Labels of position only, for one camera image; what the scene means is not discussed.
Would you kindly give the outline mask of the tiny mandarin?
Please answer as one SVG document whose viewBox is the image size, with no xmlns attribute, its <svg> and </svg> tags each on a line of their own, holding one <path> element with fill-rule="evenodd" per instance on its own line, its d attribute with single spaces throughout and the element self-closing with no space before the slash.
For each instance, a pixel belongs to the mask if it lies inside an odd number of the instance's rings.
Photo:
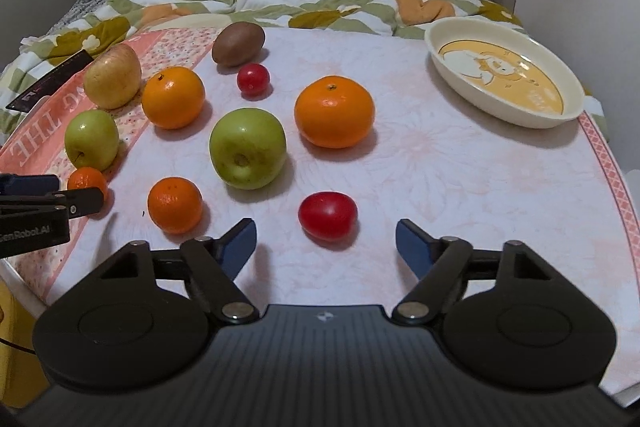
<svg viewBox="0 0 640 427">
<path fill-rule="evenodd" d="M 98 188 L 107 199 L 108 188 L 103 173 L 93 167 L 80 167 L 76 169 L 67 179 L 66 187 L 69 190 L 77 190 L 78 188 Z"/>
</svg>

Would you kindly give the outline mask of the small green apple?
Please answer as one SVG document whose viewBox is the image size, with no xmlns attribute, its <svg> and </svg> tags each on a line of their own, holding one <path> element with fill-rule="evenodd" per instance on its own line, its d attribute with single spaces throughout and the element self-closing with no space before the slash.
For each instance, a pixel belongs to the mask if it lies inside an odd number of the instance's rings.
<svg viewBox="0 0 640 427">
<path fill-rule="evenodd" d="M 112 165 L 119 149 L 119 132 L 113 117 L 102 109 L 79 113 L 66 127 L 64 147 L 74 167 L 104 171 Z"/>
</svg>

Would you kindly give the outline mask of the small mandarin front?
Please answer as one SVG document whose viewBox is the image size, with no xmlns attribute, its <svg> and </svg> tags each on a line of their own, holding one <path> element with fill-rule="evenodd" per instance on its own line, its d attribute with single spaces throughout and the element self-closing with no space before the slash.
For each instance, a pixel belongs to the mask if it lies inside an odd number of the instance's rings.
<svg viewBox="0 0 640 427">
<path fill-rule="evenodd" d="M 192 181 L 168 176 L 157 181 L 149 191 L 148 210 L 157 228 L 167 234 L 184 234 L 202 219 L 202 194 Z"/>
</svg>

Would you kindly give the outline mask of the large green apple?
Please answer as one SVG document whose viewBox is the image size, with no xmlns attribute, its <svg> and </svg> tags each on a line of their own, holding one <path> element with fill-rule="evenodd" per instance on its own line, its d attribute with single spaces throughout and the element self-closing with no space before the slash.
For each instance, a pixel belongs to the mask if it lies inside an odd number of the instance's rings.
<svg viewBox="0 0 640 427">
<path fill-rule="evenodd" d="M 240 190 L 258 190 L 279 176 L 288 158 L 284 129 L 265 109 L 232 110 L 213 127 L 209 156 L 224 183 Z"/>
</svg>

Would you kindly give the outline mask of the yellow red apple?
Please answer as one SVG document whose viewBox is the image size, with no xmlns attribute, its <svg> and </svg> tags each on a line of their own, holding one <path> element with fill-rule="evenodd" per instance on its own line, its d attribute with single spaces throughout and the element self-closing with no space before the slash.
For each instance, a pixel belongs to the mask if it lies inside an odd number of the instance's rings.
<svg viewBox="0 0 640 427">
<path fill-rule="evenodd" d="M 121 43 L 94 60 L 84 74 L 87 98 L 103 109 L 126 105 L 142 86 L 142 70 L 136 52 Z"/>
</svg>

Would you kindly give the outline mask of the large orange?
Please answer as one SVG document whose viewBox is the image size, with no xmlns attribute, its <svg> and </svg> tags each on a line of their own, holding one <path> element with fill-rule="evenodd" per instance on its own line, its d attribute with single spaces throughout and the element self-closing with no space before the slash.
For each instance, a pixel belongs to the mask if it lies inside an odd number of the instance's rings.
<svg viewBox="0 0 640 427">
<path fill-rule="evenodd" d="M 342 76 L 326 76 L 299 93 L 294 118 L 306 141 L 339 150 L 358 144 L 370 133 L 375 104 L 360 83 Z"/>
<path fill-rule="evenodd" d="M 182 66 L 161 70 L 142 92 L 143 113 L 160 129 L 177 130 L 201 114 L 205 102 L 204 83 L 193 70 Z"/>
</svg>

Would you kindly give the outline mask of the small red cherry tomato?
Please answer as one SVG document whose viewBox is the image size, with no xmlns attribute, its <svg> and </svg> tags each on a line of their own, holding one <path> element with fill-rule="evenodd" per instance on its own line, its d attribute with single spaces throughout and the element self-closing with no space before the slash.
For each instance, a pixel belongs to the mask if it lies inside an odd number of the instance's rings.
<svg viewBox="0 0 640 427">
<path fill-rule="evenodd" d="M 236 75 L 236 85 L 242 95 L 260 95 L 270 86 L 268 69 L 257 63 L 243 65 Z"/>
</svg>

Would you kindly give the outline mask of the brown kiwi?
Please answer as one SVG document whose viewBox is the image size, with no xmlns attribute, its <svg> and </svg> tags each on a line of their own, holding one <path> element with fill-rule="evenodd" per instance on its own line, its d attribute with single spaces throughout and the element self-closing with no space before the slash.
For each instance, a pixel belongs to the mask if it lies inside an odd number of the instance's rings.
<svg viewBox="0 0 640 427">
<path fill-rule="evenodd" d="M 222 67 L 241 66 L 260 52 L 265 40 L 265 31 L 259 25 L 249 22 L 232 23 L 214 41 L 213 61 Z"/>
</svg>

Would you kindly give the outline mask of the pink floral tablecloth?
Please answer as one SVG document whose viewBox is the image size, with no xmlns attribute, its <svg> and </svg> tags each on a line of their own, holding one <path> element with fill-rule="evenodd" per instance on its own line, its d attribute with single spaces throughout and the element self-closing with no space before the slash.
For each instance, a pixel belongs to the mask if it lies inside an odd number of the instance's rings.
<svg viewBox="0 0 640 427">
<path fill-rule="evenodd" d="M 2 277 L 39 314 L 125 243 L 177 244 L 153 225 L 146 199 L 166 176 L 191 180 L 204 199 L 198 235 L 219 236 L 254 219 L 258 248 L 239 286 L 268 303 L 391 308 L 413 284 L 395 248 L 395 228 L 410 219 L 434 236 L 458 236 L 497 249 L 518 239 L 550 262 L 614 322 L 617 348 L 603 380 L 616 392 L 639 379 L 639 225 L 620 170 L 588 116 L 551 130 L 492 118 L 452 92 L 427 60 L 424 43 L 350 32 L 269 29 L 265 65 L 272 90 L 259 107 L 276 116 L 288 141 L 279 178 L 258 191 L 228 187 L 208 153 L 214 124 L 244 98 L 231 72 L 210 56 L 211 29 L 165 29 L 130 40 L 145 76 L 170 66 L 193 69 L 206 103 L 178 131 L 156 129 L 138 104 L 115 116 L 122 153 L 107 175 L 102 215 L 72 224 L 66 245 L 2 262 Z M 374 127 L 346 150 L 305 143 L 294 122 L 300 91 L 340 75 L 372 95 Z M 298 208 L 310 194 L 352 198 L 349 236 L 308 235 Z"/>
</svg>

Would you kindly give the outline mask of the cream oval cartoon dish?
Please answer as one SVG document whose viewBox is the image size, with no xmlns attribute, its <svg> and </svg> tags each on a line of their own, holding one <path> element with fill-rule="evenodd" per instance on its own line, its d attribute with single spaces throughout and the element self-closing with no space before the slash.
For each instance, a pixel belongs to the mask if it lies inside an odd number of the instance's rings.
<svg viewBox="0 0 640 427">
<path fill-rule="evenodd" d="M 584 111 L 585 91 L 553 52 L 491 20 L 450 17 L 425 29 L 428 56 L 448 86 L 483 112 L 551 129 Z"/>
</svg>

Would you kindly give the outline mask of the green striped floral blanket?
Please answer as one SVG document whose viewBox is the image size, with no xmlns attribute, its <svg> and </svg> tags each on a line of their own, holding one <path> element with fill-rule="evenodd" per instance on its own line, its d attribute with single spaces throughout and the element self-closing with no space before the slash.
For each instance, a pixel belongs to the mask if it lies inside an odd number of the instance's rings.
<svg viewBox="0 0 640 427">
<path fill-rule="evenodd" d="M 252 22 L 416 40 L 429 23 L 450 16 L 522 27 L 509 9 L 489 0 L 102 0 L 55 30 L 28 39 L 2 70 L 1 138 L 9 139 L 25 118 L 6 106 L 66 58 L 80 50 L 97 56 L 139 32 L 191 15 L 210 17 L 217 27 Z"/>
</svg>

